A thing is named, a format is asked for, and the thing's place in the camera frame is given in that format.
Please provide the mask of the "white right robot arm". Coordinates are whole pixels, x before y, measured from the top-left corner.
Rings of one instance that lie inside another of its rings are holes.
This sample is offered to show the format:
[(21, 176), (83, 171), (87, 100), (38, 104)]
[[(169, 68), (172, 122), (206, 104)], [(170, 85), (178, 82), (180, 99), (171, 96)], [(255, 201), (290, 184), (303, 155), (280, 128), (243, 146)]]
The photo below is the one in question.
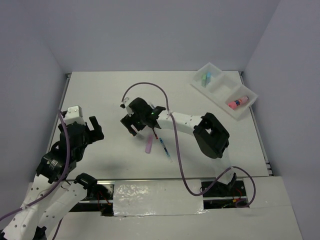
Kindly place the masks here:
[(133, 136), (145, 127), (153, 130), (168, 129), (193, 136), (200, 151), (214, 160), (218, 192), (228, 196), (234, 191), (237, 175), (225, 154), (230, 134), (212, 113), (199, 116), (170, 112), (163, 106), (152, 107), (141, 97), (133, 100), (126, 97), (120, 107), (127, 112), (120, 122)]

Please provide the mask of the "green highlighter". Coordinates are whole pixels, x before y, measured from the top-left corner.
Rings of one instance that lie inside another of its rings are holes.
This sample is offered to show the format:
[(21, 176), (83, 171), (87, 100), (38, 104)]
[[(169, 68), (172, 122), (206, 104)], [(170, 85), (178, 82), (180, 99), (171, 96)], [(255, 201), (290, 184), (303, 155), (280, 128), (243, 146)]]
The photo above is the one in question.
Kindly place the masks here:
[(201, 77), (201, 86), (205, 88), (207, 86), (207, 75), (203, 74)]

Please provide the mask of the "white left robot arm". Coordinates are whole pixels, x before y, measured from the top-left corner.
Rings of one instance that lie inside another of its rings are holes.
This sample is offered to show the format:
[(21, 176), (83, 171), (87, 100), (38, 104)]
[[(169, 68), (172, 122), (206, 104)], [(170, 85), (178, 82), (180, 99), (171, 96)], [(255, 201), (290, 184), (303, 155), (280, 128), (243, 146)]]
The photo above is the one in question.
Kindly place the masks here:
[(2, 240), (45, 240), (53, 227), (82, 199), (97, 196), (98, 181), (87, 173), (79, 174), (63, 195), (50, 203), (69, 173), (81, 161), (88, 145), (104, 139), (102, 127), (95, 116), (89, 117), (93, 129), (86, 122), (72, 120), (59, 113), (59, 141), (55, 142), (36, 169), (36, 174), (20, 208), (0, 219), (12, 217), (0, 231)]

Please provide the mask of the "light blue pen refill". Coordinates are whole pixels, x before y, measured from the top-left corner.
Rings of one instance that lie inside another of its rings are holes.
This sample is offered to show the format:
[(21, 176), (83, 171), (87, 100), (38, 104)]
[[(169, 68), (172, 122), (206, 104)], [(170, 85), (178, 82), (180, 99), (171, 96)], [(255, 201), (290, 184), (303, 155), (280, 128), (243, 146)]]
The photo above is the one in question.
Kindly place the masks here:
[(163, 139), (162, 139), (161, 137), (159, 138), (159, 141), (160, 141), (161, 146), (162, 146), (162, 148), (163, 148), (163, 150), (164, 150), (164, 152), (165, 152), (165, 154), (166, 154), (166, 156), (167, 156), (167, 158), (168, 158), (168, 161), (169, 161), (170, 163), (172, 163), (173, 160), (172, 160), (172, 158), (171, 158), (171, 156), (170, 156), (170, 153), (169, 153), (169, 151), (168, 151), (168, 149), (167, 149), (166, 145), (164, 144), (164, 141), (163, 141)]

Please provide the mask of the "purple highlighter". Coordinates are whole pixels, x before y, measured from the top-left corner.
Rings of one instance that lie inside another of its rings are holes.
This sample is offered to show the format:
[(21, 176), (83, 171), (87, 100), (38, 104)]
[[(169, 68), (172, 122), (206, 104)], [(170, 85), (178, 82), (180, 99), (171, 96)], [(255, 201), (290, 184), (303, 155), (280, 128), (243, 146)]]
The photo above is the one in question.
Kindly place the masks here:
[(146, 146), (145, 146), (145, 153), (150, 154), (152, 150), (152, 145), (153, 145), (153, 139), (154, 135), (150, 134), (147, 138)]

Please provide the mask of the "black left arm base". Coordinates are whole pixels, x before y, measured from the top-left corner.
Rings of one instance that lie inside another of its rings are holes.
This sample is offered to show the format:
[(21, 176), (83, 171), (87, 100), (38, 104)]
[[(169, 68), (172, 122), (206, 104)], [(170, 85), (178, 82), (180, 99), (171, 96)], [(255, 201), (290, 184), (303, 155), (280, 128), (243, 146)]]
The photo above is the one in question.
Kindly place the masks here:
[(87, 173), (78, 175), (74, 183), (81, 184), (86, 190), (85, 198), (73, 208), (75, 212), (99, 212), (104, 217), (114, 215), (114, 184), (100, 184)]

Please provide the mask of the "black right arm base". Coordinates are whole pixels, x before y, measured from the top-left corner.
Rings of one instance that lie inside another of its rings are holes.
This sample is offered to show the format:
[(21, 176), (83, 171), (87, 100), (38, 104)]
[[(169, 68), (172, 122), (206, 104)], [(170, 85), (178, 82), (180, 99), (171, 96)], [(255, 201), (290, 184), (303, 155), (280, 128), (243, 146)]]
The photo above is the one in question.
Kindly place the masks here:
[(202, 197), (205, 210), (241, 208), (249, 203), (243, 180), (235, 176), (229, 184), (215, 183)]

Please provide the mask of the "blue highlighter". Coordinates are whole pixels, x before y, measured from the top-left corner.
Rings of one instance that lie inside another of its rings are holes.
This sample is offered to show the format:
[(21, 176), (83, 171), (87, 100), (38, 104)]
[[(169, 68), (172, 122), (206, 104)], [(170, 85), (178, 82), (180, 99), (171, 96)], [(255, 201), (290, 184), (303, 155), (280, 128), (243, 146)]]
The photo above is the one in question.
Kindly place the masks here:
[(208, 85), (211, 82), (211, 73), (207, 72), (206, 73), (206, 85)]

